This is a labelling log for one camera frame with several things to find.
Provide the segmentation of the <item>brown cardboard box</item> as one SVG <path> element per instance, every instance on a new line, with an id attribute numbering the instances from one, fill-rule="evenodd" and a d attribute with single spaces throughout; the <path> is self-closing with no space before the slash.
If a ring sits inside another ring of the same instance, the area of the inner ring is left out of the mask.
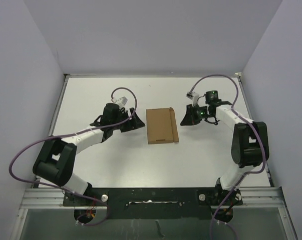
<path id="1" fill-rule="evenodd" d="M 146 109 L 146 127 L 149 145 L 179 142 L 175 111 L 172 107 Z"/>

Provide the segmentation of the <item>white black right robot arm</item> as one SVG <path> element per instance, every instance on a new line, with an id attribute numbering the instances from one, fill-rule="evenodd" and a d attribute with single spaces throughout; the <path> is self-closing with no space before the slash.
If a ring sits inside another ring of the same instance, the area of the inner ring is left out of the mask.
<path id="1" fill-rule="evenodd" d="M 222 100 L 215 90 L 199 95 L 189 91 L 186 96 L 191 103 L 180 125 L 198 126 L 206 123 L 205 139 L 224 146 L 230 140 L 231 164 L 217 179 L 213 198 L 225 204 L 234 196 L 236 189 L 248 175 L 262 172 L 269 158 L 268 132 L 266 123 L 256 122 L 235 109 L 235 103 Z"/>

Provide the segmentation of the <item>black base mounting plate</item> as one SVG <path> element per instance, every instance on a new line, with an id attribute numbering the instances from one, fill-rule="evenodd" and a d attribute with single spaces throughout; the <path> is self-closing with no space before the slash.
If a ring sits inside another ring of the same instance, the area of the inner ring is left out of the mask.
<path id="1" fill-rule="evenodd" d="M 66 193 L 63 200 L 65 207 L 106 207 L 109 206 L 110 220 L 174 220 L 197 218 L 210 220 L 214 209 L 222 208 L 215 217 L 230 221 L 233 217 L 234 206 L 243 204 L 241 192 L 232 193 L 221 190 L 218 186 L 203 188 L 92 188 L 88 192 L 92 199 L 78 197 Z"/>

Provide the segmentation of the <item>aluminium frame rail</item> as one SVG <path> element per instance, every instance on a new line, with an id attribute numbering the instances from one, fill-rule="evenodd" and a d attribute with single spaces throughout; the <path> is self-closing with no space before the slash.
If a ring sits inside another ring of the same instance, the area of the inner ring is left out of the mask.
<path id="1" fill-rule="evenodd" d="M 211 206 L 219 204 L 227 206 L 278 207 L 283 205 L 283 196 L 279 189 L 241 188 L 230 196 L 217 193 L 213 188 L 97 188 L 93 194 L 98 200 L 75 196 L 52 188 L 32 188 L 25 191 L 22 198 L 22 209 L 58 209 L 87 207 L 104 208 L 119 204 L 125 207 L 137 204 L 178 204 L 187 203 Z"/>

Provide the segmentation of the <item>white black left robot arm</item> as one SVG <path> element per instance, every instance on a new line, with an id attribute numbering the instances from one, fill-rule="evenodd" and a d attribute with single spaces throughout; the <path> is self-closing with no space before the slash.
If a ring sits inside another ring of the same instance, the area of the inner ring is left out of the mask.
<path id="1" fill-rule="evenodd" d="M 119 130 L 122 133 L 145 127 L 134 112 L 120 103 L 107 103 L 84 131 L 69 137 L 46 140 L 34 163 L 33 173 L 59 187 L 75 192 L 74 199 L 85 206 L 92 200 L 92 185 L 73 173 L 76 155 L 83 150 L 105 142 Z"/>

